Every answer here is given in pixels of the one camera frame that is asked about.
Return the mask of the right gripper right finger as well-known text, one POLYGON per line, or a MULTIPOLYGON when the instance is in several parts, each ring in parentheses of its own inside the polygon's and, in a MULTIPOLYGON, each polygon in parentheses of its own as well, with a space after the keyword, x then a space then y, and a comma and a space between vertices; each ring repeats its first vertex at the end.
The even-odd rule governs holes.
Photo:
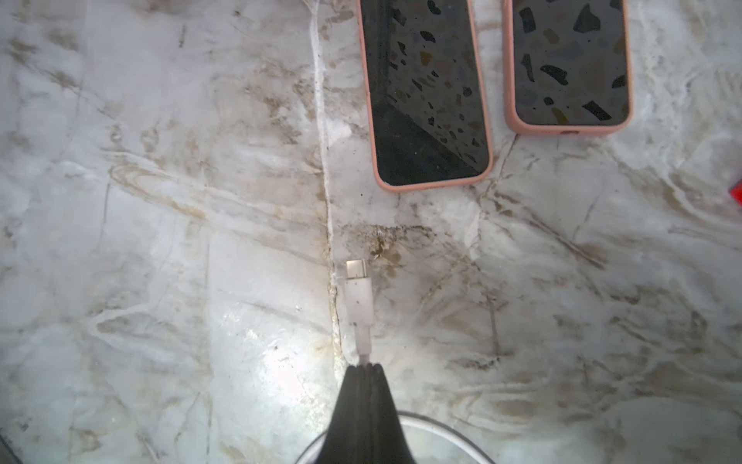
POLYGON ((369 425, 366 463, 415 463, 399 419, 384 369, 365 365, 369 374, 369 425))

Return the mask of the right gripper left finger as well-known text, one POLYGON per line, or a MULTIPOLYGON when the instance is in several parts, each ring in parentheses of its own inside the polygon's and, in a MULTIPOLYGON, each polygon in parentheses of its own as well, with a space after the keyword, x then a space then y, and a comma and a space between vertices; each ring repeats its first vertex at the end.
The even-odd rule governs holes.
POLYGON ((348 367, 316 463, 365 463, 367 365, 348 367))

